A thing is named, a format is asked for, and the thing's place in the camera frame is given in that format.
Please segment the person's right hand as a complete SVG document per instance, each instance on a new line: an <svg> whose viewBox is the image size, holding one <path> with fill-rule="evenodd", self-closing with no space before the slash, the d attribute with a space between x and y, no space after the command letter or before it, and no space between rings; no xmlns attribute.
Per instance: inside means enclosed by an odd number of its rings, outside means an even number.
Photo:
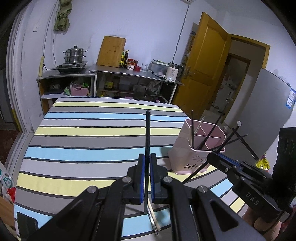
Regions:
<svg viewBox="0 0 296 241"><path fill-rule="evenodd" d="M265 222L250 207L242 218L258 232L263 232L266 240L295 240L295 207L292 218L284 223L276 219L272 222Z"/></svg>

